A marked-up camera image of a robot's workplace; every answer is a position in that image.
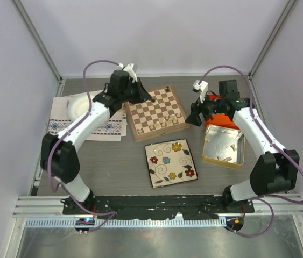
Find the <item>light queen piece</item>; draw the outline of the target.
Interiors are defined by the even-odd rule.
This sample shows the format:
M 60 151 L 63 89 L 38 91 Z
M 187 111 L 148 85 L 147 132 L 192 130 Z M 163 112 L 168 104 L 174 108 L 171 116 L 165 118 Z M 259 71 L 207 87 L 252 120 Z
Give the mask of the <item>light queen piece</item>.
M 165 119 L 165 118 L 162 119 L 162 121 L 161 121 L 161 126 L 162 126 L 162 127 L 165 127 L 165 126 L 166 126 L 166 119 Z

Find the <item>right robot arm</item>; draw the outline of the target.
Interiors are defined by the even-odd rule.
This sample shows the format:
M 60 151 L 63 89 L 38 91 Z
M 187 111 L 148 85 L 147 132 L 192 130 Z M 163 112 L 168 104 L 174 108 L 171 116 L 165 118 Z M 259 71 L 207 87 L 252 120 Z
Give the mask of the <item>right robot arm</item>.
M 197 80 L 193 90 L 200 95 L 191 104 L 191 113 L 185 122 L 195 126 L 201 119 L 213 114 L 224 114 L 242 131 L 257 157 L 247 180 L 230 185 L 222 194 L 222 206 L 235 212 L 254 197 L 261 197 L 294 189 L 297 182 L 299 154 L 280 144 L 260 120 L 249 98 L 242 98 L 236 80 L 219 82 L 219 98 L 208 97 L 208 83 Z

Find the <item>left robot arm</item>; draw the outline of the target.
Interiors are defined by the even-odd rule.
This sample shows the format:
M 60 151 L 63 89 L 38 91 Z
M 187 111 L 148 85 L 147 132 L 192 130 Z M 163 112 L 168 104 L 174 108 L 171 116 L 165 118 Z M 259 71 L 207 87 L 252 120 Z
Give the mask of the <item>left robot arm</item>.
M 47 133 L 41 144 L 41 168 L 60 182 L 76 200 L 75 208 L 89 214 L 94 194 L 82 180 L 77 152 L 93 131 L 108 121 L 125 102 L 139 104 L 151 100 L 133 65 L 115 70 L 105 89 L 89 99 L 89 108 L 56 135 Z

